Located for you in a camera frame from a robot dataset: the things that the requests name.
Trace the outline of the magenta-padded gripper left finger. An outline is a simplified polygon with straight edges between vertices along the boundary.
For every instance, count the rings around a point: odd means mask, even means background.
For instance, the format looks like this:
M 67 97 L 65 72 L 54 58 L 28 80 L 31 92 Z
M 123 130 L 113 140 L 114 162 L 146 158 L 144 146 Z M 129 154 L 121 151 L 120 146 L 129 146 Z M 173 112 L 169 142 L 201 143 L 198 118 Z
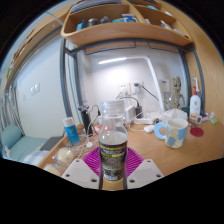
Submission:
M 96 147 L 83 159 L 74 159 L 62 178 L 89 189 L 102 188 L 101 159 Z

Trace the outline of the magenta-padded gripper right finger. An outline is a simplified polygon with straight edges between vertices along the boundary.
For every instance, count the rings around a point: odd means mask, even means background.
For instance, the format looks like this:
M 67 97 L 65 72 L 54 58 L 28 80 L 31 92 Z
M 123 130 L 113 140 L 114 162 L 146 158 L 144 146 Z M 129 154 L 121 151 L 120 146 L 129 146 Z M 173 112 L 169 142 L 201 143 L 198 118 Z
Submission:
M 127 148 L 124 188 L 135 189 L 163 178 L 152 159 L 143 159 L 135 150 Z

